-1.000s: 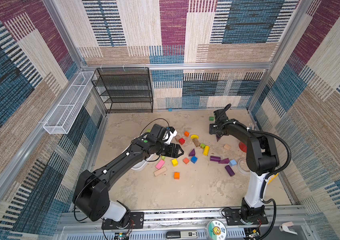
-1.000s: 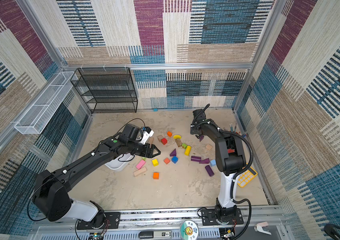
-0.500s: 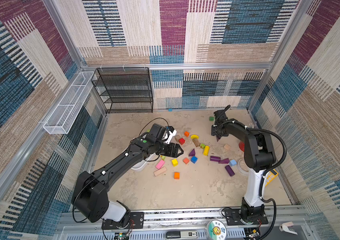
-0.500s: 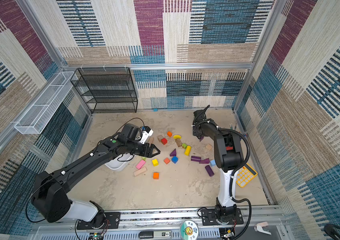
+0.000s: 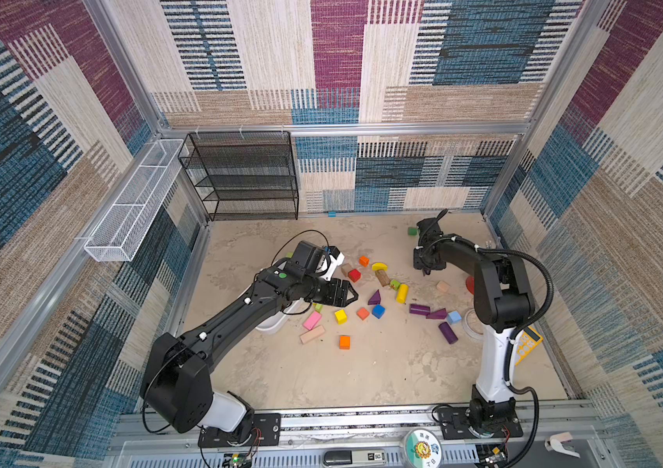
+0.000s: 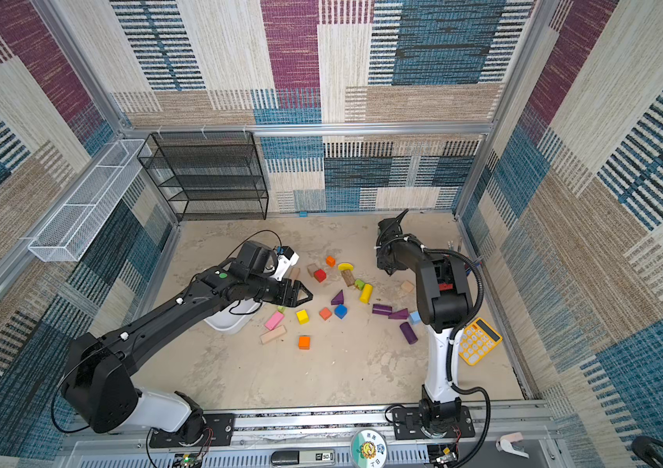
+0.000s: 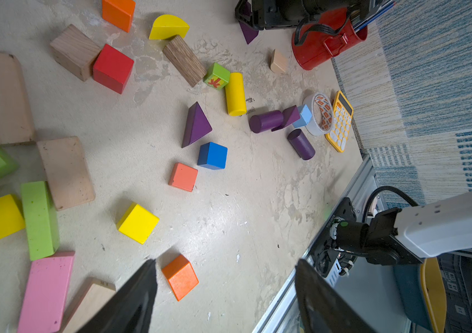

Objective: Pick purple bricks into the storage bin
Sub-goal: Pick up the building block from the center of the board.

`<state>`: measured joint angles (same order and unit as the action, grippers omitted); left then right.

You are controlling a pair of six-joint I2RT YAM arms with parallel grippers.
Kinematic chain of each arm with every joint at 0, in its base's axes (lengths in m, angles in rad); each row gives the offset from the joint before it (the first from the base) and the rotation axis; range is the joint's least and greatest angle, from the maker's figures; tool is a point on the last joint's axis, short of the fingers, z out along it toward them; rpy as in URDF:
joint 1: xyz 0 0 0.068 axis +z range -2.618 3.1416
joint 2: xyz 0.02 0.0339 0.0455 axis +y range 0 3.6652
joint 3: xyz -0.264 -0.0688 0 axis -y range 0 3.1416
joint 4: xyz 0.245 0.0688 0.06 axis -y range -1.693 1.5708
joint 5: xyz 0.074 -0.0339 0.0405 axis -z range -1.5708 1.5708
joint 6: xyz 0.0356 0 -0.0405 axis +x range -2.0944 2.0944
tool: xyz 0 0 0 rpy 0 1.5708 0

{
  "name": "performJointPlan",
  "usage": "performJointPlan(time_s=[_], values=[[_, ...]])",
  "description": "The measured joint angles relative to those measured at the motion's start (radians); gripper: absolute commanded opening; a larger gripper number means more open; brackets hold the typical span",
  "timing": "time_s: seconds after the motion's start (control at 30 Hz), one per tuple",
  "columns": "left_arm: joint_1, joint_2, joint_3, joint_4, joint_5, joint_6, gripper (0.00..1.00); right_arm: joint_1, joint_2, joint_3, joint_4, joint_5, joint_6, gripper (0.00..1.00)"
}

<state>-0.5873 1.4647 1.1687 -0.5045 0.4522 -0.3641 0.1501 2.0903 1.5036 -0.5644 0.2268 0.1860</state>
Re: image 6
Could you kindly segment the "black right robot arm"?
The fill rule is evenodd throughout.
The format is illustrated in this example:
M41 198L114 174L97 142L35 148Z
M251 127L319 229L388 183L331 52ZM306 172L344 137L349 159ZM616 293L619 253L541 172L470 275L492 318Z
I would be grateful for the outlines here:
M405 233L401 222L406 215L401 212L378 222L376 264L389 275L414 273L417 312L428 327L429 360L417 406L390 409L395 435L398 440L472 438L476 434L473 419L462 398L483 395L484 390L457 383L457 349L483 305L483 277L465 255L428 248Z

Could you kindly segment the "purple wedge block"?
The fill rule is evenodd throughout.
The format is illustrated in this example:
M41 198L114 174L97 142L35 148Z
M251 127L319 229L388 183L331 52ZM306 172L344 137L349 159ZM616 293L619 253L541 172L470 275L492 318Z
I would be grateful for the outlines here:
M388 316L390 320L401 320L405 321L409 318L409 311L407 309L402 309L397 312L393 312Z

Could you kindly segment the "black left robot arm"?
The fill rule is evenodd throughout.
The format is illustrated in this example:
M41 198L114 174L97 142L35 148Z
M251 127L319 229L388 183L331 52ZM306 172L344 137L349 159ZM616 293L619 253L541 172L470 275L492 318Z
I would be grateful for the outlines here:
M102 337L85 333L73 339L58 392L97 434L140 426L183 446L197 444L208 432L201 407L181 392L138 389L133 375L164 346L218 313L310 301L313 294L285 275L298 259L289 246L243 243L235 257L196 274L183 291L129 325Z

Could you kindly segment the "purple triangle block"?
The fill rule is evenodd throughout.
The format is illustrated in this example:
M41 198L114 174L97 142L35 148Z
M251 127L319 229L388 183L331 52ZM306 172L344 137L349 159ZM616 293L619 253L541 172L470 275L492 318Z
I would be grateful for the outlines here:
M337 305L342 305L345 302L344 299L344 292L339 291L334 298L331 300L331 305L337 306Z

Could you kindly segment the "purple cylinder block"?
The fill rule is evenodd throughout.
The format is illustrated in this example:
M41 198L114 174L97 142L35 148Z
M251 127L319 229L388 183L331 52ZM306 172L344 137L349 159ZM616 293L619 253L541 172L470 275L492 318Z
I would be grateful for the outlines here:
M407 341L407 343L409 345L413 345L414 343L417 343L418 337L417 337L414 329L411 327L411 324L401 323L400 330L403 333L403 336L405 337L405 340Z

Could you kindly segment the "white plastic storage bin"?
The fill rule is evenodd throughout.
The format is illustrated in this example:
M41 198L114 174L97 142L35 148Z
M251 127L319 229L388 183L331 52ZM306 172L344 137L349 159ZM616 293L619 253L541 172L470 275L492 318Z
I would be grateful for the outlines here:
M235 301L224 310L204 320L210 327L224 335L235 335L253 318L260 305L254 300Z

